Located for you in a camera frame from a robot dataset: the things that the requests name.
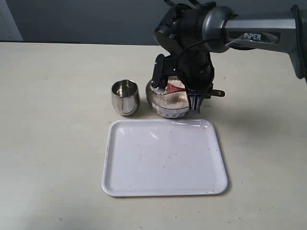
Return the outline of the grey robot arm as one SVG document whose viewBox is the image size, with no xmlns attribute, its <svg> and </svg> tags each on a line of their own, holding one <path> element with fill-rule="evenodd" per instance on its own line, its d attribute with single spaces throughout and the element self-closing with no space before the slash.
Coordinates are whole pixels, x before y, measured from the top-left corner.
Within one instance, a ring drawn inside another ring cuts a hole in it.
<svg viewBox="0 0 307 230">
<path fill-rule="evenodd" d="M 184 84 L 191 111 L 199 111 L 204 99 L 223 97 L 224 91 L 213 87 L 211 53 L 230 48 L 287 53 L 296 76 L 307 77 L 307 12 L 297 5 L 287 12 L 238 15 L 214 1 L 166 3 L 169 10 L 154 38 L 169 55 L 155 60 L 151 81 L 155 93 L 176 92 L 168 85 L 169 77 L 176 76 Z"/>
</svg>

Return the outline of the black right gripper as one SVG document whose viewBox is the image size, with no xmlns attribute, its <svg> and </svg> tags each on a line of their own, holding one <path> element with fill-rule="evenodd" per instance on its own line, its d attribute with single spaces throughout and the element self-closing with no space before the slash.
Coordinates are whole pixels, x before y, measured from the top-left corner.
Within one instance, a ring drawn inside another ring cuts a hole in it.
<svg viewBox="0 0 307 230">
<path fill-rule="evenodd" d="M 207 50 L 190 48 L 182 51 L 177 57 L 176 70 L 187 88 L 190 112 L 200 113 L 203 99 L 225 97 L 222 90 L 209 90 L 214 79 L 214 67 Z"/>
</svg>

